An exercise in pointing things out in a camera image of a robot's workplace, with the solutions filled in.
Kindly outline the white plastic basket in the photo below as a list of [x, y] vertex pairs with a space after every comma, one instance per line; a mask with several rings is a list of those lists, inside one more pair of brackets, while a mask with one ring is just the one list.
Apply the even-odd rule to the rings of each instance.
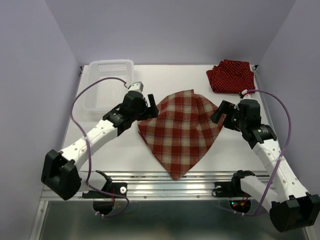
[[104, 78], [88, 89], [83, 96], [83, 110], [92, 121], [98, 121], [104, 114], [123, 101], [128, 87], [133, 82], [134, 62], [129, 59], [93, 61], [88, 65], [86, 86]]

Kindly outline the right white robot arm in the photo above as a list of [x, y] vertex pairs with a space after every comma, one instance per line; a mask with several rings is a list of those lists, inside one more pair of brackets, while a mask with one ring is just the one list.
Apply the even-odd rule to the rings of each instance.
[[210, 119], [218, 123], [223, 115], [223, 126], [242, 134], [269, 174], [269, 182], [262, 183], [250, 170], [238, 170], [230, 181], [215, 182], [213, 196], [236, 198], [249, 195], [259, 203], [258, 208], [268, 212], [279, 232], [313, 226], [320, 213], [320, 197], [311, 194], [292, 171], [275, 132], [262, 123], [258, 101], [242, 99], [233, 104], [224, 100]]

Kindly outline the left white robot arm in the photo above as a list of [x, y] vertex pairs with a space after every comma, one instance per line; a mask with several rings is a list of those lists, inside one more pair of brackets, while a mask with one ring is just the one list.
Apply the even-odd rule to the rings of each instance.
[[106, 113], [89, 132], [62, 150], [50, 150], [44, 158], [41, 182], [63, 200], [69, 200], [89, 183], [79, 175], [79, 169], [108, 142], [128, 130], [135, 121], [158, 117], [159, 110], [153, 94], [147, 98], [137, 90], [130, 90], [123, 102]]

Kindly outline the red polka dot skirt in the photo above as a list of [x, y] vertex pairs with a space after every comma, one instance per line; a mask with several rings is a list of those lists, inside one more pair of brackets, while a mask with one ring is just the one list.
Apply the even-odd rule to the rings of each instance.
[[247, 61], [221, 61], [213, 67], [209, 83], [213, 92], [218, 94], [239, 94], [256, 89], [254, 73]]
[[214, 68], [206, 72], [209, 85], [217, 94], [239, 94], [254, 90], [254, 73], [251, 70], [223, 70]]

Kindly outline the red beige plaid skirt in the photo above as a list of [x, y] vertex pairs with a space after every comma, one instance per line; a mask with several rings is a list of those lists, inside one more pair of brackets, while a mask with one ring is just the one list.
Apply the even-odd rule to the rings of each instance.
[[192, 89], [166, 96], [157, 108], [158, 117], [137, 123], [138, 134], [176, 181], [210, 150], [224, 119], [213, 123], [211, 115], [218, 107]]

